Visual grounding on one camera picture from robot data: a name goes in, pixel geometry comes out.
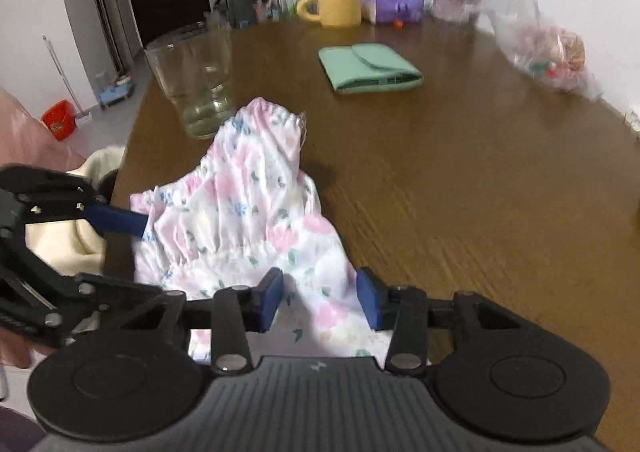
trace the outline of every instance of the mint green pouch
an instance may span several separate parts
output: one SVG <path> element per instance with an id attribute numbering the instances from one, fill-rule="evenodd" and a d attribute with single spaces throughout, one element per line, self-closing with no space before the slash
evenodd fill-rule
<path id="1" fill-rule="evenodd" d="M 337 93 L 411 89 L 423 80 L 416 67 L 383 44 L 323 47 L 318 56 Z"/>

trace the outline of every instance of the glass cup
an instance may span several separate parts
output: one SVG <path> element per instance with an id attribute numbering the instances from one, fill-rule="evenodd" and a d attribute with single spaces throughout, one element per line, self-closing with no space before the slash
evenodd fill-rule
<path id="1" fill-rule="evenodd" d="M 176 29 L 146 47 L 146 58 L 185 132 L 209 138 L 236 108 L 231 98 L 228 23 L 209 18 Z"/>

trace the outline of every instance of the wooden table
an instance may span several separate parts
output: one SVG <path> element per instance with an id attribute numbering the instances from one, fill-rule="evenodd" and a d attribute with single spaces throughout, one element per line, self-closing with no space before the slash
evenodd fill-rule
<path id="1" fill-rule="evenodd" d="M 238 103 L 264 96 L 306 112 L 302 170 L 354 265 L 436 298 L 479 291 L 584 348 L 612 380 L 598 437 L 637 451 L 640 146 L 621 119 L 536 85 L 491 37 L 447 24 L 279 23 L 233 41 Z M 393 47 L 424 85 L 335 95 L 318 49 L 356 42 Z M 185 137 L 153 82 L 114 203 L 178 179 L 208 145 Z M 128 241 L 112 238 L 106 272 L 131 270 Z"/>

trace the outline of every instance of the floral cloth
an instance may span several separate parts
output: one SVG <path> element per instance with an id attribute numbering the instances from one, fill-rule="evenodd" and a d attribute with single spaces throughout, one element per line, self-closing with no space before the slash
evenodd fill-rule
<path id="1" fill-rule="evenodd" d="M 136 279 L 191 299 L 285 273 L 270 331 L 248 333 L 263 355 L 363 356 L 383 365 L 390 336 L 369 329 L 355 272 L 300 171 L 303 118 L 256 98 L 220 127 L 200 165 L 175 183 L 131 197 L 149 216 L 136 249 Z M 210 331 L 192 332 L 190 355 L 209 359 Z"/>

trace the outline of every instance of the black circular pad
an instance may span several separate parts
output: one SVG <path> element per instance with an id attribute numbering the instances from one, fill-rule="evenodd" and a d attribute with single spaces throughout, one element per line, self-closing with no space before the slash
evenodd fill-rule
<path id="1" fill-rule="evenodd" d="M 543 331 L 487 331 L 442 361 L 435 385 L 465 424 L 517 443 L 591 433 L 609 403 L 599 363 Z"/>
<path id="2" fill-rule="evenodd" d="M 200 366 L 140 331 L 96 332 L 60 349 L 31 374 L 38 421 L 92 442 L 154 434 L 186 415 L 203 387 Z"/>

